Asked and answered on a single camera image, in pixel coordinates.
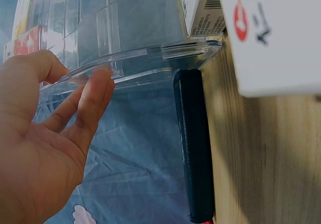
blue bedsheet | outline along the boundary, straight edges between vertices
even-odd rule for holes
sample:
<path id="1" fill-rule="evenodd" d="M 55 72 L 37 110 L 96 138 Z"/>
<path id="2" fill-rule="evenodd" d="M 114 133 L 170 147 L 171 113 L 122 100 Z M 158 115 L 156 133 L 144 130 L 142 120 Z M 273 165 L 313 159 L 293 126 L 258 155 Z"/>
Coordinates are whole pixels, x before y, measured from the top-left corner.
<path id="1" fill-rule="evenodd" d="M 115 92 L 83 183 L 47 224 L 189 223 L 172 83 L 145 88 Z"/>

wooden desk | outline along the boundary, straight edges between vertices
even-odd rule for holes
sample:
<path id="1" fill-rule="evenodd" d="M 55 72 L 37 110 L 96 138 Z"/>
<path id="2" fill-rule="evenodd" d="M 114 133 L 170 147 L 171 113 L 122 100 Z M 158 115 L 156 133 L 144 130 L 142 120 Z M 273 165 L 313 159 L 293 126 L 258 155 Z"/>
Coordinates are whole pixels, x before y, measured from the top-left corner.
<path id="1" fill-rule="evenodd" d="M 241 97 L 225 45 L 202 67 L 217 224 L 320 224 L 321 102 Z"/>

red label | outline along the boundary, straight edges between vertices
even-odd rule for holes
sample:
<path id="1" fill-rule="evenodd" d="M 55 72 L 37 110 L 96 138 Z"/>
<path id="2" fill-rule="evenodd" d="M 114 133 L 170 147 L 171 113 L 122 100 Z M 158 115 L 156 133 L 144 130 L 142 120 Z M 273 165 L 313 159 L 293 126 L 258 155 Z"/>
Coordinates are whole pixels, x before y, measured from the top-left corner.
<path id="1" fill-rule="evenodd" d="M 241 0 L 238 0 L 234 9 L 234 27 L 237 37 L 244 41 L 248 32 L 247 16 Z"/>

transparent plastic drawer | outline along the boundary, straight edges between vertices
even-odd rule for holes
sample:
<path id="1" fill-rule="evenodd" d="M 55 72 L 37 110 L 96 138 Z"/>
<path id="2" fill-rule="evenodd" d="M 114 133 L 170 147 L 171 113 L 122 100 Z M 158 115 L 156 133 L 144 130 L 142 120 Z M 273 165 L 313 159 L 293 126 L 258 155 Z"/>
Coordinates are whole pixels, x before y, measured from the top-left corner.
<path id="1" fill-rule="evenodd" d="M 7 14 L 12 21 L 13 2 Z M 188 38 L 182 12 L 181 0 L 32 0 L 26 30 L 17 39 L 37 32 L 36 46 L 71 70 L 57 83 L 42 85 L 40 102 L 74 90 L 102 65 L 112 69 L 117 89 L 166 81 L 177 69 L 199 67 L 221 43 Z M 5 25 L 4 32 L 10 29 Z"/>

